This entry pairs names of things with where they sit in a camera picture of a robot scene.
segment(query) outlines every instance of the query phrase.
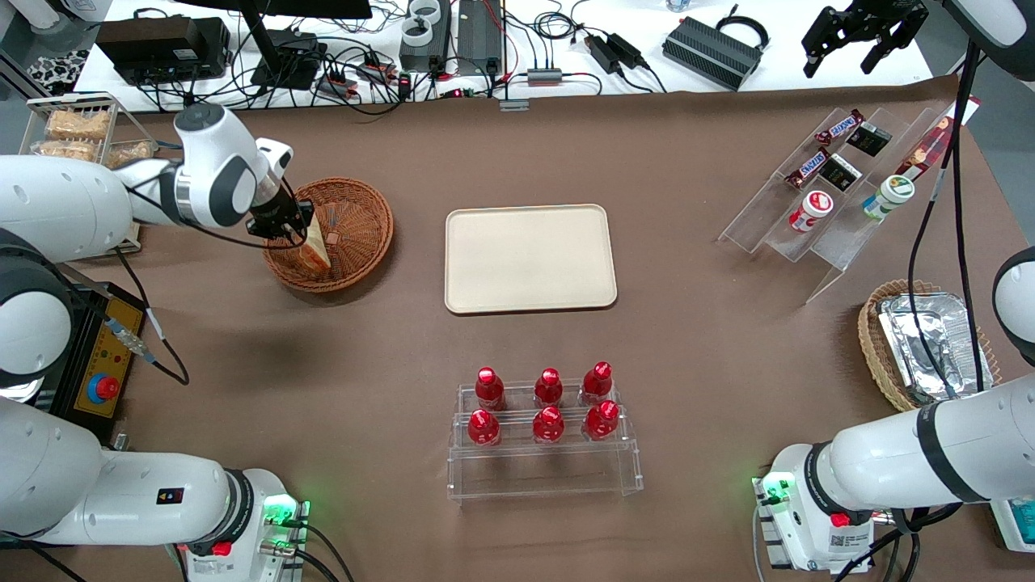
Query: table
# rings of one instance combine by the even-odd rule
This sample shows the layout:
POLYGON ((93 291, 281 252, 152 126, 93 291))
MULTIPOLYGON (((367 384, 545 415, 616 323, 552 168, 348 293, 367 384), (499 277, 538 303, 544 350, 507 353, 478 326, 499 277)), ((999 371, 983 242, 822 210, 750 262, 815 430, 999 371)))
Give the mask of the table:
MULTIPOLYGON (((405 6, 404 0, 397 0, 400 5, 405 6)), ((894 51, 884 59, 873 74, 866 76, 859 69, 859 64, 869 51, 871 43, 855 43, 846 47, 829 56, 820 67, 814 79, 806 79, 801 68, 804 66, 804 51, 801 48, 801 38, 811 25, 816 14, 828 4, 827 0, 781 0, 772 2, 771 0, 743 0, 739 2, 740 8, 737 13, 752 17, 769 31, 772 38, 766 49, 762 61, 751 77, 745 82, 742 91, 763 91, 763 90, 786 90, 805 89, 823 87, 855 87, 855 86, 898 86, 917 81, 930 79, 930 70, 920 54, 916 43, 901 51, 894 51)), ((524 0, 512 2, 510 10, 519 20, 530 23, 535 17, 548 10, 555 10, 556 3, 551 0, 524 0)), ((564 0, 565 13, 569 11, 568 6, 571 0, 564 0)), ((706 23, 715 23, 726 16, 733 2, 729 0, 699 0, 694 2, 694 8, 682 13, 674 13, 664 7, 662 0, 592 0, 579 6, 576 14, 579 22, 584 22, 587 26, 600 28, 608 32, 620 33, 625 39, 639 48, 645 58, 651 63, 666 87, 670 91, 693 91, 713 92, 724 91, 723 88, 705 80, 693 74, 689 69, 676 64, 663 57, 661 45, 666 35, 669 34, 679 24, 679 19, 689 16, 706 23)), ((108 12, 108 20, 123 20, 132 18, 132 11, 137 8, 149 6, 158 7, 170 14, 183 13, 191 18, 220 17, 227 23, 227 28, 231 31, 231 49, 236 50, 239 36, 238 17, 236 12, 228 13, 223 10, 212 10, 200 8, 187 4, 179 4, 169 0, 115 0, 108 12)), ((455 31, 455 19, 459 14, 459 7, 453 6, 453 27, 455 31)), ((267 17, 264 20, 267 28, 285 28, 292 21, 290 17, 267 17)), ((384 31, 378 34, 343 34, 333 24, 323 23, 315 19, 307 19, 302 22, 303 32, 313 32, 320 36, 328 37, 325 41, 329 45, 331 54, 353 46, 347 41, 333 39, 331 37, 351 37, 369 43, 373 48, 381 51, 392 58, 398 55, 401 22, 388 25, 384 31)), ((247 31, 247 26, 242 25, 241 29, 247 31)), ((516 71, 524 71, 525 68, 533 65, 532 52, 528 39, 521 32, 519 27, 508 25, 508 34, 512 42, 508 42, 508 58, 513 59, 514 47, 518 51, 518 61, 509 61, 508 66, 516 65, 516 71)), ((758 43, 755 32, 747 27, 731 25, 723 29, 731 36, 737 37, 751 46, 758 43)), ((535 51, 539 55, 539 66, 544 66, 543 47, 535 35, 532 35, 532 42, 535 51)), ((556 49, 556 65, 566 72, 592 72, 601 75, 602 71, 589 56, 585 45, 579 42, 574 46, 568 39, 554 42, 556 49)), ((259 62, 259 52, 255 42, 249 40, 241 51, 236 71, 250 69, 259 62)), ((630 81, 638 85, 657 88, 656 82, 645 70, 634 70, 627 72, 630 81)), ((242 83, 246 83, 250 75, 242 78, 242 83)), ((537 87, 529 88, 521 82, 515 81, 509 89, 511 98, 526 98, 533 96, 557 96, 557 95, 578 95, 592 94, 596 91, 596 83, 590 78, 580 82, 565 82, 559 87, 537 87)), ((197 93, 210 93, 220 87, 225 87, 230 81, 229 74, 225 78, 201 81, 197 83, 197 93)), ((640 91, 626 85, 617 76, 609 76, 602 81, 602 91, 605 94, 639 93, 640 91)), ((484 90, 485 81, 481 77, 470 77, 438 84, 440 91, 467 87, 476 90, 484 90)), ((417 98, 424 98, 427 84, 418 87, 417 98)), ((93 50, 83 67, 83 74, 76 85, 77 91, 108 91, 114 94, 123 106, 131 112, 153 112, 157 107, 151 98, 145 96, 136 87, 126 84, 115 72, 111 61, 100 50, 93 50)), ((360 92, 363 103, 371 103, 369 87, 360 84, 360 92)), ((313 101, 312 93, 307 91, 294 91, 295 104, 299 107, 307 105, 332 105, 333 101, 318 98, 313 101)), ((499 91, 497 96, 503 96, 503 91, 499 91)), ((166 96, 162 106, 171 111, 182 109, 182 104, 173 103, 176 99, 166 96)), ((219 95, 211 99, 212 103, 234 103, 241 100, 239 93, 219 95)), ((265 107, 267 98, 258 100, 256 107, 265 107)), ((275 91, 269 99, 269 107, 283 108, 293 107, 291 95, 286 89, 275 91)))
MULTIPOLYGON (((924 205, 895 210, 852 269, 807 307, 823 265, 748 256, 715 238, 834 106, 910 118, 943 108, 953 93, 951 79, 938 79, 901 88, 542 99, 515 115, 453 99, 373 123, 330 108, 242 112, 256 136, 294 147, 288 175, 296 186, 342 174, 380 190, 395 238, 369 279, 313 296, 280 286, 254 250, 145 228, 144 250, 130 260, 194 381, 180 387, 134 367, 125 394, 132 445, 274 471, 313 501, 313 523, 359 582, 751 582, 749 477, 788 444, 894 413, 869 378, 855 320, 873 289, 905 275, 924 205), (342 136, 362 147, 341 147, 342 136), (428 147, 413 136, 454 145, 428 147), (587 202, 608 211, 614 307, 475 317, 446 310, 450 211, 587 202), (485 365, 518 381, 545 366, 576 375, 598 359, 615 366, 637 423, 644 491, 463 508, 447 499, 457 384, 485 365)), ((145 123, 168 140, 171 120, 145 123)), ((1030 368, 996 324, 990 282, 1027 243, 969 134, 963 159, 976 320, 1010 380, 1030 368)), ((925 176, 919 187, 933 182, 925 176)), ((243 227, 233 234, 246 237, 243 227)), ((958 292, 952 237, 951 204, 939 204, 917 273, 958 292)), ((109 259, 85 267, 131 287, 109 259)), ((149 326, 144 338, 156 341, 149 326)), ((997 549, 983 512, 967 507, 924 530, 917 580, 1031 579, 1035 556, 997 549)), ((310 550, 329 557, 315 543, 310 550)), ((178 580, 160 548, 54 554, 87 580, 178 580)), ((20 579, 62 580, 28 552, 0 559, 20 579)), ((766 574, 770 582, 829 581, 766 574)))

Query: beige tray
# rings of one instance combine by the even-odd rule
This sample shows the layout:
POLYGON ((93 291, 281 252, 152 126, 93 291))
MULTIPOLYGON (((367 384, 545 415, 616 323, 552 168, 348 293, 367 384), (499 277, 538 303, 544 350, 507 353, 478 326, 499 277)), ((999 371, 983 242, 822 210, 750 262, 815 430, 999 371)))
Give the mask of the beige tray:
POLYGON ((618 298, 596 204, 454 210, 445 302, 457 314, 603 308, 618 298))

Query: red bottle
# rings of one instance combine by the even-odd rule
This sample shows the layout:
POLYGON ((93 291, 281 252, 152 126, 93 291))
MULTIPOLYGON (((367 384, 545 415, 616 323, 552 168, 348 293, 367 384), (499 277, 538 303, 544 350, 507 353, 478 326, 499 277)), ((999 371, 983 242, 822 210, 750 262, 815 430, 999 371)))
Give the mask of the red bottle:
POLYGON ((603 440, 618 428, 618 405, 605 400, 589 409, 583 420, 583 436, 589 440, 603 440))
POLYGON ((553 368, 543 370, 542 375, 535 381, 536 407, 545 408, 559 405, 562 394, 564 394, 564 386, 561 385, 561 375, 553 368))
POLYGON ((478 406, 484 410, 505 410, 507 400, 503 394, 503 380, 489 367, 478 371, 478 380, 474 383, 474 394, 478 397, 478 406))
POLYGON ((583 378, 583 385, 579 389, 579 404, 583 406, 593 406, 608 400, 611 394, 611 365, 600 361, 586 373, 583 378))
POLYGON ((564 434, 564 417, 556 406, 548 406, 532 419, 532 436, 535 442, 550 444, 557 442, 564 434))
POLYGON ((467 436, 475 444, 496 446, 500 443, 500 421, 492 412, 478 409, 471 413, 471 421, 467 425, 467 436))

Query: wicker basket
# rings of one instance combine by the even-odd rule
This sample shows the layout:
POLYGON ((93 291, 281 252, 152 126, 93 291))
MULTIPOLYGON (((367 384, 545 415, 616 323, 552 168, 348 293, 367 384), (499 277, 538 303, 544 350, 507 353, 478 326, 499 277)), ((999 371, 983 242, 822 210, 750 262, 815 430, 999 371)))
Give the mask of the wicker basket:
POLYGON ((391 209, 381 193, 359 180, 326 178, 298 188, 296 196, 313 201, 313 220, 320 222, 330 272, 313 272, 296 249, 276 250, 287 241, 267 241, 263 257, 280 283, 312 293, 339 291, 378 266, 394 231, 391 209))
MULTIPOLYGON (((941 291, 941 288, 929 283, 917 281, 914 284, 915 293, 938 291, 941 291)), ((920 405, 909 397, 906 386, 903 385, 901 378, 898 376, 898 366, 895 363, 891 348, 884 338, 884 328, 881 327, 881 322, 877 318, 877 302, 892 295, 908 292, 909 286, 905 279, 885 283, 874 291, 859 311, 859 344, 866 357, 866 366, 869 367, 869 373, 874 376, 878 387, 884 392, 884 397, 903 412, 919 408, 920 405)), ((999 362, 993 355, 992 349, 988 347, 988 339, 981 332, 980 327, 977 328, 977 343, 981 346, 984 357, 988 361, 993 385, 1001 383, 1003 377, 999 374, 999 362)))

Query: bread slice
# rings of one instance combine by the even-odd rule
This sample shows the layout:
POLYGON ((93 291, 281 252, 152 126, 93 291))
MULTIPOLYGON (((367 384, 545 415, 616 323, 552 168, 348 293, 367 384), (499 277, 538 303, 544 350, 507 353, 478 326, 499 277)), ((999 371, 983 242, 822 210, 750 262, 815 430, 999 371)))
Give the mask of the bread slice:
POLYGON ((327 256, 327 248, 323 243, 323 232, 320 230, 320 222, 313 216, 309 228, 305 232, 305 243, 298 250, 299 259, 302 264, 318 274, 330 272, 330 258, 327 256))

